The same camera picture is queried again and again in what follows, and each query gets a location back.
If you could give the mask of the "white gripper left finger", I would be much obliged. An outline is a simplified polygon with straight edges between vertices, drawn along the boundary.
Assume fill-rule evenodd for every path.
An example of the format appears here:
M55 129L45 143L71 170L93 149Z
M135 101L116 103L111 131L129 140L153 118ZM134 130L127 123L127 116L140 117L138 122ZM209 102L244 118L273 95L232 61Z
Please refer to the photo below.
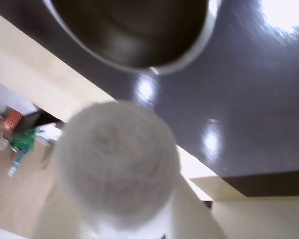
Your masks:
M38 215L33 239L96 239L96 233L81 219L59 188L52 188Z

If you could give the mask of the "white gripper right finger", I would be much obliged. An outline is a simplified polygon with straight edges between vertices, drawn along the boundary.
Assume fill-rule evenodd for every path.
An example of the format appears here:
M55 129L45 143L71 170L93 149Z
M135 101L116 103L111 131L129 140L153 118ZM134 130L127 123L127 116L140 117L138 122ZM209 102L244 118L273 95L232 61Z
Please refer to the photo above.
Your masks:
M210 209L197 197L179 172L164 173L167 239L225 239Z

